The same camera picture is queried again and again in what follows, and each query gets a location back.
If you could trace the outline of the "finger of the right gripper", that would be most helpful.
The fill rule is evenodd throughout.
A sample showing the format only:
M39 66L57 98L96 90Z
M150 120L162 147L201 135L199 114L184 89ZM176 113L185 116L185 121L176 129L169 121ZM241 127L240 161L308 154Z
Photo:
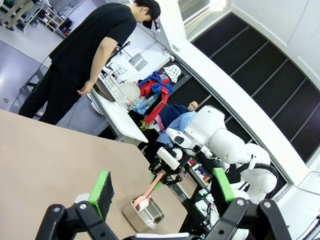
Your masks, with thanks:
M162 184L167 184L166 165L165 162L158 155L155 155L153 157L152 162L149 166L149 170L152 173L150 184L155 181L156 177L159 174L163 174L163 177L161 178L160 182Z
M162 177L162 184L166 186L174 185L181 182L183 178L179 173L165 173Z

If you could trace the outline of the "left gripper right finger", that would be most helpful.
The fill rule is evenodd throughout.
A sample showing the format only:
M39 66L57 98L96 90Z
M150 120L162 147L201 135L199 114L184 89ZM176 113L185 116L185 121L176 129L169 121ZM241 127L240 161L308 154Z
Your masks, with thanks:
M258 204L235 197L222 168L214 168L210 193L219 214L207 240L290 240L291 236L277 203L263 199Z

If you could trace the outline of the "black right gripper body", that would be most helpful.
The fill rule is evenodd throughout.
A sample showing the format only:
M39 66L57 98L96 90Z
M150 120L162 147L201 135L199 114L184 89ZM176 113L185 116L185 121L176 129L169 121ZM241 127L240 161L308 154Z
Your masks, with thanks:
M180 175L184 169L187 167L189 167L189 162L194 159L198 153L200 152L199 150L195 150L195 149L181 149L182 155L181 157L177 160L178 161L178 167L177 169L174 171L175 174Z

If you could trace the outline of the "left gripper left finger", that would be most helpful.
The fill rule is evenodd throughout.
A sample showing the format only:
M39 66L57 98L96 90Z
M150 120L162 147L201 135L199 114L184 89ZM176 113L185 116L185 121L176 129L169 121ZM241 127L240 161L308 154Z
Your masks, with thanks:
M87 233L92 240L117 240L118 237L106 223L114 196L111 173L99 173L87 200L66 208L50 205L38 229L37 240L73 240L78 233Z

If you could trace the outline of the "person's right hand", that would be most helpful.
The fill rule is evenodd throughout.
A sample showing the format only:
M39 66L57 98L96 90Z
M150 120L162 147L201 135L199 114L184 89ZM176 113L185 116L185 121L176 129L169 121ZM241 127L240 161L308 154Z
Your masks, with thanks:
M92 80L88 80L84 83L84 86L80 89L80 90L77 90L77 93L80 95L80 96L84 96L86 94L89 94L93 88L93 86L95 85L95 81L92 81Z

